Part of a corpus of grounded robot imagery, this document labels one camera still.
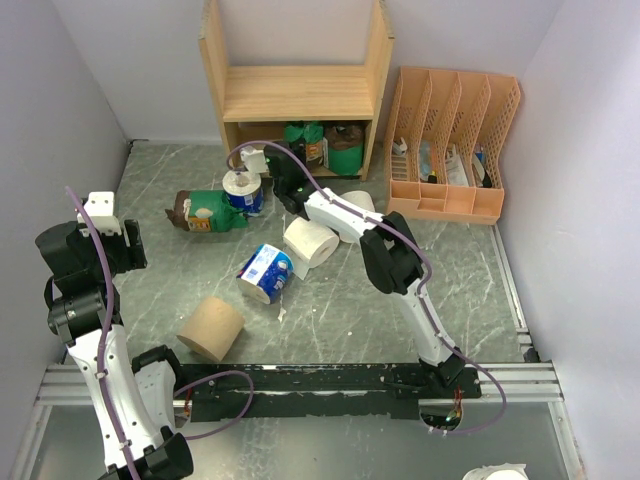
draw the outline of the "blue packaged roll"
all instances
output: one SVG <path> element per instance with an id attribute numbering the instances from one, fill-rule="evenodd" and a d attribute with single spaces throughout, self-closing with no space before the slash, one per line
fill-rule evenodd
<path id="1" fill-rule="evenodd" d="M 268 244 L 258 247 L 236 276 L 240 291 L 266 303 L 274 303 L 293 272 L 289 256 Z"/>
<path id="2" fill-rule="evenodd" d="M 262 211 L 264 196 L 259 174 L 229 171 L 222 178 L 222 188 L 232 206 L 241 208 L 251 216 L 257 216 Z"/>

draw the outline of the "black mounting plate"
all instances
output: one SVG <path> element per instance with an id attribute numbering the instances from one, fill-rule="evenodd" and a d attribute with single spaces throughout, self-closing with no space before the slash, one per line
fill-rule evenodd
<path id="1" fill-rule="evenodd" d="M 464 368 L 448 387 L 431 387 L 419 363 L 320 365 L 182 365 L 186 383 L 208 375 L 248 373 L 256 393 L 245 417 L 389 415 L 418 419 L 418 400 L 450 399 L 460 386 L 463 398 L 482 395 L 478 373 Z M 194 388 L 191 420 L 212 422 L 235 417 L 245 405 L 248 385 L 240 376 Z"/>

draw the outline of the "metal frame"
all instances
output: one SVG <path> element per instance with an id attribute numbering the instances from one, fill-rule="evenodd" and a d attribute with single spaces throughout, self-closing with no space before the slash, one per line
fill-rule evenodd
<path id="1" fill-rule="evenodd" d="M 518 341 L 524 353 L 533 346 L 529 334 L 513 276 L 506 257 L 502 238 L 497 226 L 490 229 L 493 246 L 498 258 L 507 299 L 511 307 Z M 544 402 L 549 407 L 558 445 L 562 454 L 566 471 L 572 480 L 586 480 L 584 464 L 578 453 L 571 423 L 564 404 L 562 389 L 552 363 L 489 363 L 483 364 L 501 383 L 510 403 Z M 479 372 L 483 395 L 478 399 L 467 399 L 466 403 L 498 403 L 501 401 L 497 388 L 484 374 Z M 422 399 L 420 406 L 450 403 L 442 399 Z M 47 368 L 29 426 L 23 438 L 11 480 L 28 480 L 40 448 L 40 443 L 54 406 L 91 406 L 89 390 L 82 374 L 75 364 L 51 365 Z M 181 411 L 185 403 L 174 400 L 174 409 Z"/>

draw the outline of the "brown paper roll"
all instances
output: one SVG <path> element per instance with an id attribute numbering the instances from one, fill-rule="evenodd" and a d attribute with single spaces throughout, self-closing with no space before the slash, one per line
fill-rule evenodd
<path id="1" fill-rule="evenodd" d="M 176 337 L 194 352 L 219 363 L 243 326 L 244 317 L 231 305 L 219 298 L 207 297 Z"/>

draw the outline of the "gray marble surface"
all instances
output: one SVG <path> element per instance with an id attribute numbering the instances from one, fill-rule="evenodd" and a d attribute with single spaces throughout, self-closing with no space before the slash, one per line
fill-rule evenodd
<path id="1" fill-rule="evenodd" d="M 131 356 L 165 343 L 183 363 L 206 361 L 175 334 L 198 303 L 214 295 L 246 320 L 224 359 L 228 363 L 416 360 L 408 326 L 391 298 L 369 283 L 357 244 L 340 244 L 304 282 L 294 277 L 279 303 L 263 305 L 243 296 L 238 270 L 258 245 L 282 248 L 283 232 L 294 219 L 274 201 L 269 181 L 264 211 L 246 229 L 184 232 L 164 212 L 173 208 L 179 190 L 222 188 L 225 172 L 220 146 L 134 144 L 118 190 L 119 216 L 139 221 L 149 265 L 115 280 Z M 384 211 L 379 150 L 367 182 L 322 183 L 338 194 L 367 190 Z M 456 343 L 481 362 L 522 361 L 489 227 L 418 220 L 409 225 L 433 263 L 429 292 Z"/>

